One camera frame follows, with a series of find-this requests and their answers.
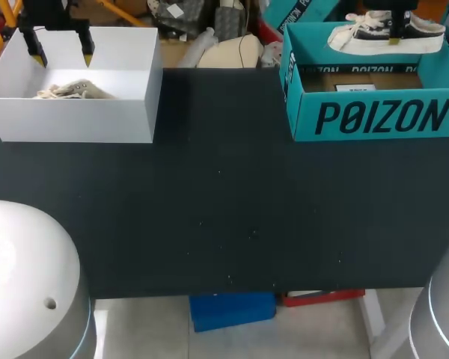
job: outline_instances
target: blue box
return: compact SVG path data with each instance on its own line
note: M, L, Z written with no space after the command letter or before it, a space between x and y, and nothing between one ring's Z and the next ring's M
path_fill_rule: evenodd
M427 55L344 54L327 45L344 23L286 26L279 75L295 141L448 137L449 45ZM302 87L309 72L400 71L416 71L423 88L305 93Z
M283 34L286 24L324 21L338 2L339 0L271 0L263 18Z
M190 295L189 308L195 332L230 327L275 316L272 293Z

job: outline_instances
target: black sneaker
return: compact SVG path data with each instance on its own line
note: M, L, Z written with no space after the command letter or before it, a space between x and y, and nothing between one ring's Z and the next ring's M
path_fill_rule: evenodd
M352 55L430 54L442 47L445 27L405 12L403 36L396 45L389 43L390 11L368 11L365 15L349 13L354 25L338 26L328 38L336 51Z

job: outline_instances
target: white dome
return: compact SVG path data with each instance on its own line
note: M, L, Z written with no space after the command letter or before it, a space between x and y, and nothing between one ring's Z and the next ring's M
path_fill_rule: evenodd
M55 219L0 201L0 359L22 355L52 332L79 276L76 248Z

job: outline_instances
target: white box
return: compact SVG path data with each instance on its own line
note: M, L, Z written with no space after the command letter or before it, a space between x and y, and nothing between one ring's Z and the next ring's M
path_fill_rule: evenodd
M162 62L155 28L90 28L95 51L86 67L74 31L36 31L48 59L41 67L15 31L0 57L3 141L153 141ZM50 85L92 81L116 99L33 99Z

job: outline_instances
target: black table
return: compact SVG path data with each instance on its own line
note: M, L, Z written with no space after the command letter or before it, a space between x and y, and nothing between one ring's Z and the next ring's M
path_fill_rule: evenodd
M274 70L166 70L153 144L0 142L0 200L64 226L96 298L423 286L449 138L294 143Z

